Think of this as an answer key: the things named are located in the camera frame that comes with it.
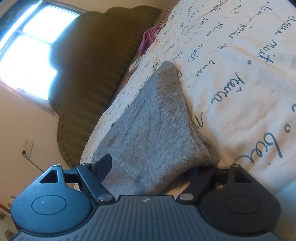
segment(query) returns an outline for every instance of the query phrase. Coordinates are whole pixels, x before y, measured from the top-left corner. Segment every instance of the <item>bed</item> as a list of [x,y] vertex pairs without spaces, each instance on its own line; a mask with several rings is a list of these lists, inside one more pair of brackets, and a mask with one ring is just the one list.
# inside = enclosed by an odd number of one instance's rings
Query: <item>bed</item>
[[218,168],[240,164],[263,184],[281,203],[276,234],[295,241],[295,37],[296,9],[287,0],[181,0],[101,116],[81,164],[148,77],[172,62],[192,121],[218,149]]

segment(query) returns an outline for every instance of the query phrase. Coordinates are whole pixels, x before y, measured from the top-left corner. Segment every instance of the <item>floor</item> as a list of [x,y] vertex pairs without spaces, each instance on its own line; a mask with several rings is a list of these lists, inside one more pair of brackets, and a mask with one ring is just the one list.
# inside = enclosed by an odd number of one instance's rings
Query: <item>floor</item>
[[6,211],[0,208],[0,241],[7,241],[14,237],[17,229]]

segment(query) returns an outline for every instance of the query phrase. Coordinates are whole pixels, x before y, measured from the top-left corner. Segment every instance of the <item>triangular hole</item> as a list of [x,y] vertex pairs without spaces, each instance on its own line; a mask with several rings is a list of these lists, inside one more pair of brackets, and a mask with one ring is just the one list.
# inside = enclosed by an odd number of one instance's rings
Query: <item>triangular hole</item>
[[252,183],[240,170],[236,170],[234,182],[236,182],[236,183]]
[[52,170],[47,174],[41,181],[40,183],[57,183],[57,171]]

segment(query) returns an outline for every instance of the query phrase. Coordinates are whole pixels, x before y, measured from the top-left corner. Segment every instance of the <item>ribbed black plastic surface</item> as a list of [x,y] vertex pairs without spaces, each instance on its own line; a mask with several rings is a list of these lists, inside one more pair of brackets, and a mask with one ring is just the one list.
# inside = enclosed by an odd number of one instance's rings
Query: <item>ribbed black plastic surface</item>
[[200,216],[196,207],[177,203],[173,196],[122,196],[100,206],[81,228],[58,237],[33,237],[23,232],[17,241],[279,241],[267,233],[235,237],[222,233]]

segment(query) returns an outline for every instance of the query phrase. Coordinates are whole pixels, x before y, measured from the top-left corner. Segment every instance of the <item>electrical cable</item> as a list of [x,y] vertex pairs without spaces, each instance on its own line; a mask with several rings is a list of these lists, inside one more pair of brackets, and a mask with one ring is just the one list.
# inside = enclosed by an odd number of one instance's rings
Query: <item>electrical cable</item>
[[31,160],[28,158],[28,157],[26,157],[25,156],[25,154],[26,154],[26,151],[24,150],[23,152],[22,152],[22,155],[30,162],[30,163],[32,163],[31,162]]

